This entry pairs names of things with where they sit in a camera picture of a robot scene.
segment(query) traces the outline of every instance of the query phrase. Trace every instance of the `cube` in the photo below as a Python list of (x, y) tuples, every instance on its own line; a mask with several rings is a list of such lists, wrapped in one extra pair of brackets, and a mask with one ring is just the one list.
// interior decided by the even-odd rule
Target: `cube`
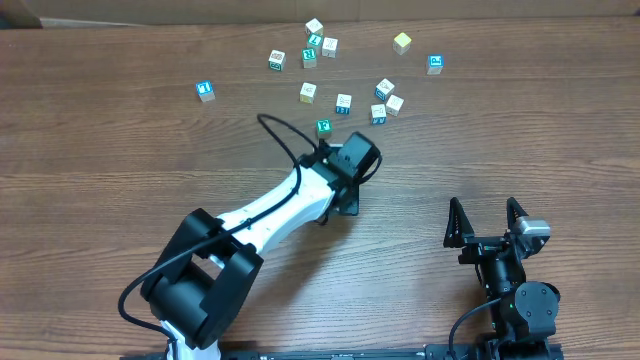
[(269, 56), (269, 67), (273, 70), (282, 71), (286, 61), (287, 58), (282, 51), (273, 50)]
[(382, 125), (387, 122), (384, 104), (371, 105), (371, 125)]
[(322, 23), (318, 21), (318, 19), (313, 19), (309, 21), (305, 25), (304, 30), (307, 32), (307, 35), (311, 35), (311, 34), (322, 35), (324, 33), (324, 27), (322, 26)]
[(400, 108), (402, 107), (402, 103), (404, 103), (404, 99), (399, 98), (395, 95), (391, 95), (386, 105), (387, 114), (398, 116), (398, 113), (400, 112)]
[(338, 39), (324, 38), (322, 42), (322, 56), (335, 58), (338, 53)]
[(391, 81), (387, 79), (382, 79), (380, 84), (376, 86), (376, 96), (380, 98), (380, 100), (385, 101), (391, 94), (393, 94), (393, 90), (395, 90), (395, 86), (391, 83)]
[(443, 67), (444, 60), (442, 59), (442, 55), (429, 55), (429, 60), (427, 61), (427, 75), (438, 75), (442, 72)]
[(302, 50), (302, 67), (305, 69), (310, 69), (316, 67), (318, 62), (316, 61), (316, 51), (314, 49), (304, 49)]
[(338, 94), (336, 114), (349, 115), (351, 112), (351, 95)]
[(309, 83), (302, 84), (300, 89), (300, 101), (307, 104), (313, 104), (313, 99), (316, 97), (316, 86)]
[(213, 85), (211, 81), (203, 81), (196, 84), (196, 91), (202, 102), (211, 101), (216, 98), (216, 93), (213, 91)]
[(311, 34), (307, 40), (307, 47), (314, 49), (316, 52), (322, 51), (322, 35)]
[(331, 137), (331, 133), (333, 132), (333, 128), (331, 127), (331, 120), (322, 119), (316, 121), (316, 135), (318, 139), (328, 139)]
[(411, 38), (407, 36), (405, 33), (400, 33), (400, 35), (396, 36), (393, 39), (393, 50), (395, 50), (398, 55), (402, 55), (409, 51), (411, 47)]

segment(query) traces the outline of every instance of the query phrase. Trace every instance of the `green block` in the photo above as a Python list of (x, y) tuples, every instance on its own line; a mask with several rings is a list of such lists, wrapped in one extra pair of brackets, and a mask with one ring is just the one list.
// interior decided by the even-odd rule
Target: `green block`
[(316, 58), (316, 51), (314, 49), (302, 50), (302, 60), (313, 60)]
[(333, 132), (333, 127), (331, 126), (331, 120), (322, 119), (316, 121), (316, 130), (318, 134), (318, 139), (328, 139)]

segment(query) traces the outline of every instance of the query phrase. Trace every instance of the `white block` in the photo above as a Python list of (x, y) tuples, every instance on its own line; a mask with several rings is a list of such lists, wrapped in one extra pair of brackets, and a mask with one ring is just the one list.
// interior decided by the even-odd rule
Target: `white block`
[(402, 55), (409, 51), (410, 47), (411, 38), (405, 33), (400, 33), (395, 37), (395, 39), (393, 39), (393, 50), (395, 50), (399, 55)]
[(324, 38), (322, 42), (322, 56), (335, 58), (338, 53), (338, 39)]
[(393, 94), (393, 90), (395, 90), (395, 86), (391, 83), (391, 81), (387, 79), (382, 79), (380, 84), (376, 86), (376, 96), (380, 98), (380, 100), (385, 101)]
[(313, 104), (315, 97), (316, 86), (309, 83), (302, 84), (302, 89), (300, 89), (300, 101)]
[(438, 75), (442, 72), (444, 60), (442, 55), (429, 55), (427, 59), (427, 75)]
[(349, 115), (351, 113), (351, 95), (338, 94), (336, 114)]
[(386, 105), (387, 114), (398, 116), (398, 112), (400, 112), (400, 108), (402, 107), (403, 103), (404, 99), (399, 98), (395, 95), (391, 95)]
[(304, 30), (307, 32), (307, 35), (311, 35), (311, 34), (323, 35), (324, 34), (324, 27), (322, 26), (322, 23), (318, 21), (318, 19), (313, 19), (309, 21), (305, 25)]
[(211, 85), (211, 81), (203, 81), (196, 84), (196, 91), (202, 102), (211, 101), (216, 98), (216, 93)]
[(269, 56), (269, 67), (273, 70), (282, 71), (284, 69), (284, 63), (287, 61), (282, 51), (273, 50)]
[(382, 125), (387, 122), (384, 104), (371, 105), (371, 125)]

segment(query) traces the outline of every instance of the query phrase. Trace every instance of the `wooden table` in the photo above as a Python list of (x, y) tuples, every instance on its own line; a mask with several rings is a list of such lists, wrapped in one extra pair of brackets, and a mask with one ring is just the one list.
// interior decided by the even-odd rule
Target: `wooden table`
[[(525, 261), (530, 280), (562, 292), (552, 341), (567, 359), (637, 359), (638, 18), (326, 28), (339, 56), (307, 70), (299, 24), (0, 32), (0, 358), (162, 351), (116, 300), (191, 210), (239, 208), (290, 171), (255, 121), (266, 112), (307, 134), (330, 117), (333, 140), (361, 131), (384, 162), (359, 217), (304, 226), (266, 255), (226, 342), (444, 343), (483, 302), (473, 267), (442, 247), (448, 201), (461, 199), (478, 235), (499, 235), (515, 196), (553, 227)], [(413, 38), (404, 56), (391, 46), (401, 31)], [(267, 67), (272, 49), (287, 53), (282, 73)], [(439, 76), (425, 76), (429, 53), (444, 55)], [(371, 127), (384, 77), (405, 103)], [(210, 103), (194, 89), (205, 79)], [(303, 81), (318, 86), (313, 106), (298, 100)], [(334, 113), (338, 93), (353, 95), (350, 116)], [(127, 307), (153, 320), (137, 293)], [(484, 314), (456, 341), (489, 330)]]

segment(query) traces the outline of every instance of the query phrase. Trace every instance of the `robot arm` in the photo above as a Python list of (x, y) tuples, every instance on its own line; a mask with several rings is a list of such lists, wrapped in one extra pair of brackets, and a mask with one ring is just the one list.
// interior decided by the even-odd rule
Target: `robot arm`
[[(301, 225), (328, 212), (357, 215), (359, 185), (378, 160), (380, 151), (371, 141), (354, 133), (343, 146), (321, 142), (313, 154), (303, 155), (298, 191), (259, 221), (251, 219), (279, 203), (297, 182), (294, 170), (280, 185), (251, 204), (213, 218), (197, 209), (180, 224), (160, 255), (166, 262), (194, 245), (250, 221), (250, 225), (195, 252), (222, 268), (214, 280), (190, 257), (174, 261), (145, 280), (142, 297), (162, 326), (177, 339), (179, 360), (220, 358), (216, 342), (235, 319), (262, 266), (259, 254), (273, 249)], [(173, 348), (167, 354), (175, 359)]]
[[(335, 190), (329, 187), (327, 179), (312, 169), (301, 168), (302, 182), (298, 193), (278, 210), (264, 219), (233, 234), (242, 244), (252, 244), (258, 254), (266, 253), (292, 231), (303, 224), (322, 217), (331, 205)], [(291, 174), (276, 188), (252, 202), (251, 204), (233, 212), (221, 214), (219, 219), (224, 221), (222, 227), (229, 230), (240, 225), (247, 218), (255, 217), (273, 204), (284, 198), (296, 183), (296, 172)], [(224, 263), (214, 255), (211, 261), (224, 267)]]
[[(476, 266), (487, 302), (456, 322), (448, 346), (427, 346), (425, 351), (433, 354), (433, 360), (563, 359), (562, 347), (548, 340), (556, 333), (560, 292), (551, 284), (527, 281), (522, 266), (522, 260), (536, 255), (549, 241), (551, 226), (530, 217), (514, 198), (507, 200), (507, 225), (502, 236), (475, 236), (462, 205), (457, 198), (451, 199), (443, 245), (461, 248), (458, 262)], [(480, 335), (472, 346), (454, 346), (458, 325), (483, 308), (490, 309), (495, 332)]]

